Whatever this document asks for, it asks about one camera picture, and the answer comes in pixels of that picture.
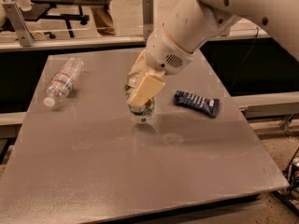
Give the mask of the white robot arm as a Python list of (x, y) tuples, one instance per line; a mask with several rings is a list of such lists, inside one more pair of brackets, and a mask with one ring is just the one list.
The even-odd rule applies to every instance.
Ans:
[(179, 0), (150, 34), (131, 69), (138, 77), (128, 104), (145, 104), (164, 87), (164, 75), (180, 72), (197, 49), (241, 18), (299, 59), (299, 0)]

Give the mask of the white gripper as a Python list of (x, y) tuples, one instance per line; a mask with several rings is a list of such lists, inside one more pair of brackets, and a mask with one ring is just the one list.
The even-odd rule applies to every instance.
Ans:
[(132, 88), (128, 104), (142, 106), (164, 88), (164, 79), (152, 74), (152, 68), (177, 74), (192, 61), (194, 53), (195, 48), (178, 42), (164, 25), (154, 31), (128, 74), (127, 84)]

